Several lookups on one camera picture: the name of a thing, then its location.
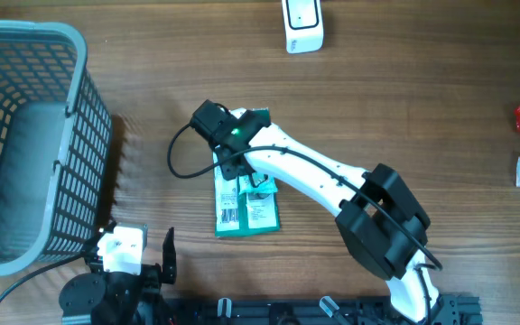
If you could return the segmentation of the white barcode scanner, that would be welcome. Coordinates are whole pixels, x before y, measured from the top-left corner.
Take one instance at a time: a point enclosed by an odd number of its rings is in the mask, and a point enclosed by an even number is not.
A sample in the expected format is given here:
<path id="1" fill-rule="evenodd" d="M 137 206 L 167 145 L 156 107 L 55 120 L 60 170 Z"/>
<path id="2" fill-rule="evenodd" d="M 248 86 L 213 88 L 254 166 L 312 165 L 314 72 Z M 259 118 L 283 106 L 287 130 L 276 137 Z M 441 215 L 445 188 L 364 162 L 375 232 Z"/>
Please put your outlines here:
<path id="1" fill-rule="evenodd" d="M 281 3 L 287 52 L 318 51 L 324 42 L 320 0 L 282 0 Z"/>

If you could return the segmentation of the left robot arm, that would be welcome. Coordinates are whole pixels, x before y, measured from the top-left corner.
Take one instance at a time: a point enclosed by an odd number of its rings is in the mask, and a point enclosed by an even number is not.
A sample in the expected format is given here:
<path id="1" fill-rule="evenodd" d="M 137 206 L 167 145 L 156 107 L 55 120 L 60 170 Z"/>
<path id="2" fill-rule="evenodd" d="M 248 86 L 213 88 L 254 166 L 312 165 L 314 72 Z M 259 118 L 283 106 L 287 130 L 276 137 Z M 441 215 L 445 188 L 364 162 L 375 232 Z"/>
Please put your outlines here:
<path id="1" fill-rule="evenodd" d="M 142 262 L 146 225 L 117 224 L 101 229 L 84 245 L 89 271 L 69 280 L 60 292 L 63 324 L 159 324 L 177 322 L 161 295 L 177 279 L 175 229 L 162 242 L 162 261 Z"/>

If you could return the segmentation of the green 3M package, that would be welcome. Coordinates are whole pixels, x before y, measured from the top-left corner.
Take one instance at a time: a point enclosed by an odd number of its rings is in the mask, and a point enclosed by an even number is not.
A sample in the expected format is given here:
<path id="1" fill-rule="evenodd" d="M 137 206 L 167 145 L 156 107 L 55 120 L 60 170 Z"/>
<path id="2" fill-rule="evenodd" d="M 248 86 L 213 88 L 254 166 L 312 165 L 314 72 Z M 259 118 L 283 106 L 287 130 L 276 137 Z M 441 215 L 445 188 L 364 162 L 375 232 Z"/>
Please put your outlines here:
<path id="1" fill-rule="evenodd" d="M 214 169 L 215 236 L 250 237 L 278 231 L 277 192 L 240 194 L 238 178 L 226 181 L 220 167 Z"/>

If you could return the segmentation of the light green wipes pack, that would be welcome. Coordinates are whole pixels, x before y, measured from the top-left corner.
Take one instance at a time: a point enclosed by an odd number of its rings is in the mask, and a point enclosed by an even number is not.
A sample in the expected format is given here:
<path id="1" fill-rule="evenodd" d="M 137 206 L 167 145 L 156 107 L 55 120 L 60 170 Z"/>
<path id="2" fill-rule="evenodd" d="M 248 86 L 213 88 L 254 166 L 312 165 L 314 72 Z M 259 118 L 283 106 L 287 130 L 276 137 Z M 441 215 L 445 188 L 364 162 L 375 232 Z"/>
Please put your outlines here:
<path id="1" fill-rule="evenodd" d="M 278 191 L 273 177 L 259 172 L 238 178 L 239 193 L 274 194 Z"/>

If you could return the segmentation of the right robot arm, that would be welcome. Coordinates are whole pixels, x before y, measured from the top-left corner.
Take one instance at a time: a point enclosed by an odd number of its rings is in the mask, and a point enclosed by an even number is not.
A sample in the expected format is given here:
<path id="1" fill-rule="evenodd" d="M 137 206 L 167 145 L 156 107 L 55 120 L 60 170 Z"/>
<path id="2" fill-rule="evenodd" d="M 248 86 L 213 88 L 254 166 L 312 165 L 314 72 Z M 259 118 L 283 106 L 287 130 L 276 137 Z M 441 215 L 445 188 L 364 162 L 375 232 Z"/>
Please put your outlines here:
<path id="1" fill-rule="evenodd" d="M 332 160 L 293 140 L 262 110 L 212 112 L 209 145 L 225 179 L 260 172 L 318 202 L 350 255 L 386 282 L 392 307 L 407 320 L 431 320 L 439 292 L 424 268 L 441 268 L 426 247 L 431 221 L 394 169 Z"/>

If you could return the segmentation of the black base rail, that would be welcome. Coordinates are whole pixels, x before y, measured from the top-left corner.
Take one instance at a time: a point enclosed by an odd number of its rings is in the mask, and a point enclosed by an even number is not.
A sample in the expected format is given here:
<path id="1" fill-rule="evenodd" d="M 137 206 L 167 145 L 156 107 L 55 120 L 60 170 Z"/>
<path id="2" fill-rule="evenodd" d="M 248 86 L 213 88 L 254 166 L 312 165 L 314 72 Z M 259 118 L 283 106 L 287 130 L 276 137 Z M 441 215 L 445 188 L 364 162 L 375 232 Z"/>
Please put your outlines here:
<path id="1" fill-rule="evenodd" d="M 216 302 L 173 299 L 170 324 L 277 325 L 277 324 L 410 324 L 398 313 L 389 297 L 359 299 L 237 301 L 221 298 Z M 432 307 L 434 325 L 483 325 L 478 297 L 445 294 Z"/>

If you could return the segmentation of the grey plastic shopping basket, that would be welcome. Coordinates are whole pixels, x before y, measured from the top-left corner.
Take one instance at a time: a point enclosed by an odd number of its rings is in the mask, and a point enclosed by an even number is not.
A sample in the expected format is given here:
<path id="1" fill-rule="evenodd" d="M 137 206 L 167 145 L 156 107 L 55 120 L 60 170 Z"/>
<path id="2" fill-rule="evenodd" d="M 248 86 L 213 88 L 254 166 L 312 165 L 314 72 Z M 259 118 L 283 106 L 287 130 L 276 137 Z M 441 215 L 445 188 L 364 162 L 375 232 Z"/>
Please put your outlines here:
<path id="1" fill-rule="evenodd" d="M 0 276 L 94 234 L 113 128 L 87 58 L 65 23 L 0 21 Z"/>

